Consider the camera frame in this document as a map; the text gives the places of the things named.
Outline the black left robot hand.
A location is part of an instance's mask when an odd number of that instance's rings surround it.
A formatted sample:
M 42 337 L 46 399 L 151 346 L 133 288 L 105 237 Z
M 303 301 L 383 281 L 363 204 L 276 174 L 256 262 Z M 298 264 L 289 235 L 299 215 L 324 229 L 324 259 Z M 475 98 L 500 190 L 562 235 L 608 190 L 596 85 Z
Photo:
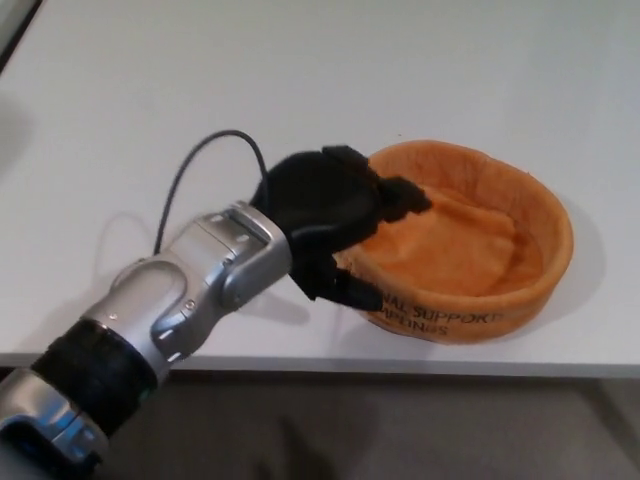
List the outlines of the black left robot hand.
M 284 233 L 290 278 L 311 300 L 378 312 L 383 293 L 338 266 L 334 256 L 372 237 L 381 223 L 428 211 L 424 191 L 401 176 L 382 177 L 351 147 L 295 153 L 266 172 L 250 200 Z

